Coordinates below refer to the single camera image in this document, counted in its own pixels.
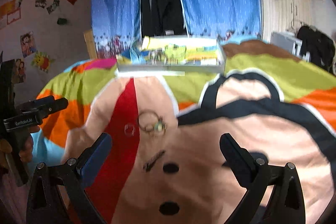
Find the left hand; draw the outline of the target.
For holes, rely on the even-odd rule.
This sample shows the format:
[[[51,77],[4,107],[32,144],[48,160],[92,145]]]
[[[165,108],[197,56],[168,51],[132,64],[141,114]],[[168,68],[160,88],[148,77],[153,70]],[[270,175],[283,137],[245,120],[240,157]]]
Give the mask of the left hand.
[[[19,151],[19,156],[22,162],[28,163],[32,161],[33,158],[33,146],[34,141],[31,135],[26,139],[25,145]],[[1,139],[1,167],[9,169],[9,165],[6,160],[6,154],[11,154],[12,148],[7,140]]]

